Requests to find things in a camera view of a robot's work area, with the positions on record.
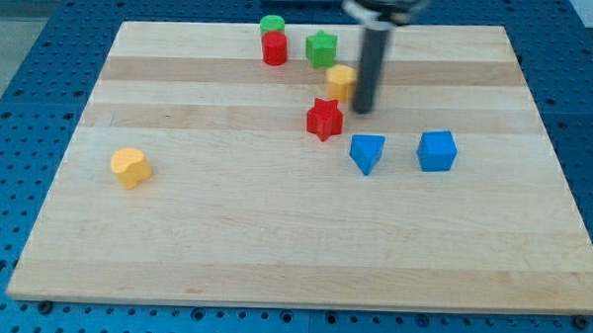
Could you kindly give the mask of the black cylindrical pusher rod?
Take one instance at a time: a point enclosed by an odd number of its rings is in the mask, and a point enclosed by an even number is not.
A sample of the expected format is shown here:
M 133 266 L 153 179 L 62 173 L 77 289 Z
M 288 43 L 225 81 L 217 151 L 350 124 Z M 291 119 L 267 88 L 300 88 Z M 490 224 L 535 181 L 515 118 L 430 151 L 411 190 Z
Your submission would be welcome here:
M 374 21 L 364 25 L 357 85 L 352 104 L 356 114 L 368 115 L 374 108 L 374 99 L 391 31 L 392 24 L 385 21 Z

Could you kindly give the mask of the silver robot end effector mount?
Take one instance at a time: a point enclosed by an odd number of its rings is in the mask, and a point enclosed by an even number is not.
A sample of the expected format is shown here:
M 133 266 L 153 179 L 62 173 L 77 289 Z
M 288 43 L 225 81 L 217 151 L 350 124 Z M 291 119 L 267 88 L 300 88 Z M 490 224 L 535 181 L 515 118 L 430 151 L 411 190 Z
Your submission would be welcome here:
M 342 0 L 343 11 L 361 25 L 378 22 L 393 26 L 411 24 L 432 0 Z

